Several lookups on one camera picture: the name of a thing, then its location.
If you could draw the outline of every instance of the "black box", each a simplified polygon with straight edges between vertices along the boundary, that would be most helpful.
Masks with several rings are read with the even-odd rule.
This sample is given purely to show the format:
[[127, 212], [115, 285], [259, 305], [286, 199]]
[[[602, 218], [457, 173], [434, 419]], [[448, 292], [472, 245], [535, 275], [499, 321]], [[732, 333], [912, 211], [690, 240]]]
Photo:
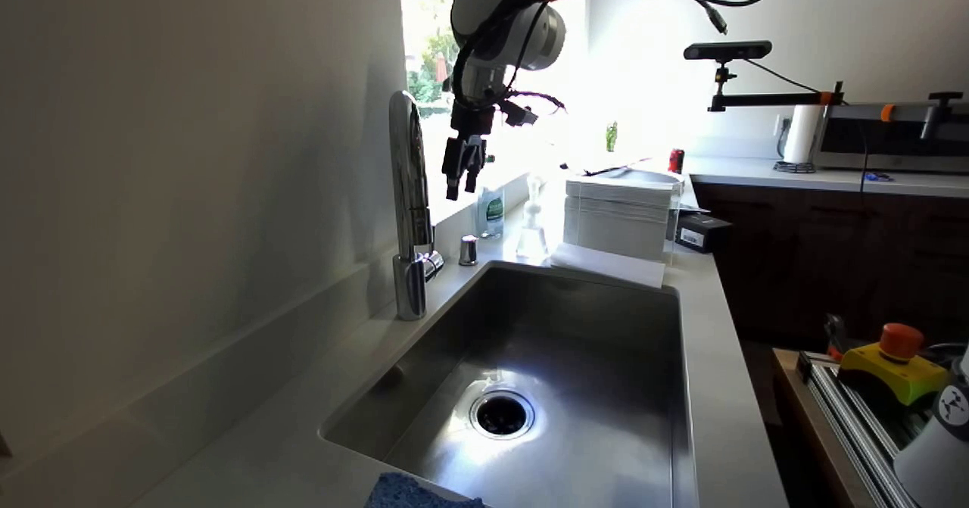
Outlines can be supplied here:
[[681, 214], [676, 225], [676, 242], [695, 251], [712, 253], [726, 245], [730, 226], [733, 224], [705, 214]]

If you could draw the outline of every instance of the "camera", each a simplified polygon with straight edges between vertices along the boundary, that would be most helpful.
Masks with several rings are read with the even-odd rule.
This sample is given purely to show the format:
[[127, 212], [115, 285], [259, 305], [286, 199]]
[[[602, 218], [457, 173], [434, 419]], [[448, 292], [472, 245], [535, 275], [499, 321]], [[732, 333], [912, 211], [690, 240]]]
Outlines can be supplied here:
[[727, 63], [731, 60], [758, 60], [771, 53], [773, 45], [769, 40], [754, 42], [697, 42], [683, 50], [683, 59], [716, 60]]

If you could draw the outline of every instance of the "faucet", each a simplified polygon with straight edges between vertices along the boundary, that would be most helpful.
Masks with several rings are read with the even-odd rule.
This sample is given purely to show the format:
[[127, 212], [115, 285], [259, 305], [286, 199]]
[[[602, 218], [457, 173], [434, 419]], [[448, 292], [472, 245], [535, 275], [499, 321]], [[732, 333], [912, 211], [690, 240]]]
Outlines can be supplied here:
[[[427, 209], [427, 174], [418, 105], [407, 92], [395, 92], [391, 96], [390, 111], [391, 170], [397, 211], [398, 254], [394, 256], [397, 317], [416, 321], [427, 311], [425, 285], [444, 267], [444, 258], [434, 250], [434, 228]], [[418, 247], [429, 247], [429, 252], [421, 252]]]

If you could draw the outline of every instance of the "kitchen sink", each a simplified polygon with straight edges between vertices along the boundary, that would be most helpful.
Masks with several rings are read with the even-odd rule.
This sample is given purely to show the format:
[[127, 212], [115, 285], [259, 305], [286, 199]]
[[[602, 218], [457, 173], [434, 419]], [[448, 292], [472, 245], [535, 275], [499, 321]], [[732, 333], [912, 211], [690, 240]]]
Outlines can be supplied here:
[[491, 263], [329, 441], [504, 507], [692, 507], [678, 295]]

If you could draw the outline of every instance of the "microwave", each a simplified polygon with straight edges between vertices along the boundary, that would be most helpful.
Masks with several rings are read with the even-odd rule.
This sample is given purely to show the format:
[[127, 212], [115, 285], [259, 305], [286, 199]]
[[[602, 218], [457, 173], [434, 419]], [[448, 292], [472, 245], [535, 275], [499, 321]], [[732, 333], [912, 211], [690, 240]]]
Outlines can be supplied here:
[[816, 167], [969, 173], [969, 102], [951, 104], [925, 132], [938, 102], [833, 105], [824, 111], [812, 146]]

